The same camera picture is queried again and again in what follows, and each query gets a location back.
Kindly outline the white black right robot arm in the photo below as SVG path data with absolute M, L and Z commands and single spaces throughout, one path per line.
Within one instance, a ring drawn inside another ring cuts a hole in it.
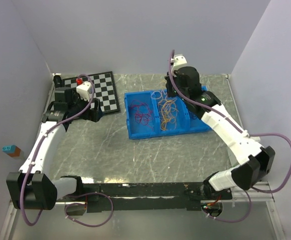
M 221 191 L 232 187 L 249 190 L 270 172 L 274 149 L 263 147 L 251 138 L 213 92 L 202 90 L 200 75 L 194 67 L 170 69 L 166 81 L 168 96 L 179 97 L 191 113 L 223 140 L 237 161 L 234 167 L 215 172 L 204 180 L 203 192 L 208 199 L 215 199 Z

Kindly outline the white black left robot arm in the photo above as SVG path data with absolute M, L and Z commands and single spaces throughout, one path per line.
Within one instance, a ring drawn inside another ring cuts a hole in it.
M 84 195 L 80 176 L 50 180 L 48 173 L 57 146 L 76 118 L 98 122 L 103 116 L 100 100 L 90 83 L 77 87 L 58 87 L 41 119 L 39 135 L 18 172 L 10 172 L 6 184 L 16 209 L 51 210 L 57 200 L 68 196 L 79 201 Z

